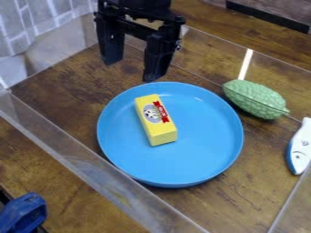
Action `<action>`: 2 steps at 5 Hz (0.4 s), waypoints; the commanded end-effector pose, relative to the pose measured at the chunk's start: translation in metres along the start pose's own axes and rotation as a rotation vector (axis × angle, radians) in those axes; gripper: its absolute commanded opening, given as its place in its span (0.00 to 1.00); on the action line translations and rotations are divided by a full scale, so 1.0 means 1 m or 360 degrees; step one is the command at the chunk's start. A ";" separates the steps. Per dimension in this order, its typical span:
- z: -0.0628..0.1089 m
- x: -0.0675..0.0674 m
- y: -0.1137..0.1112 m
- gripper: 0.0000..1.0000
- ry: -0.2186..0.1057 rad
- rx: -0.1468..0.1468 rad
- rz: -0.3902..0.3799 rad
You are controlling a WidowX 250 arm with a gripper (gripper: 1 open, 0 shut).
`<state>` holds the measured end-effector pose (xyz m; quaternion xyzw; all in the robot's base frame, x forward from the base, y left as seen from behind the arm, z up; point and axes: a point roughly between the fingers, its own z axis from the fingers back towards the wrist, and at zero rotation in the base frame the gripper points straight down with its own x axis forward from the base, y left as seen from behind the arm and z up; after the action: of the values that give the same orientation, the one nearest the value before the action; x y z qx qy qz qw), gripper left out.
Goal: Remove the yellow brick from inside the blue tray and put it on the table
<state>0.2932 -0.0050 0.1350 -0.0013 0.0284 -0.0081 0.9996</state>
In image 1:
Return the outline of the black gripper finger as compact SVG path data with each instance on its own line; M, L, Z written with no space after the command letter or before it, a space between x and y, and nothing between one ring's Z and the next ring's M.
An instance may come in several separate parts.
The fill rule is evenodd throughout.
M181 38L177 35L154 33L147 36L142 77L144 82L154 82L169 72L170 63L179 44Z
M126 34L118 28L116 21L96 20L96 32L102 53L102 61L112 65L123 59Z

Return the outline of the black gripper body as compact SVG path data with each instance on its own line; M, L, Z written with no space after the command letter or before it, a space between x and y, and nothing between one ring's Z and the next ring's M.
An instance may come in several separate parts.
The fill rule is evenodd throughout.
M99 40L114 40L123 34L147 40L153 34L162 35L170 42L181 40L182 25L186 23L181 15L170 10L171 0L98 0L95 15ZM163 25L153 29L139 23L162 21Z

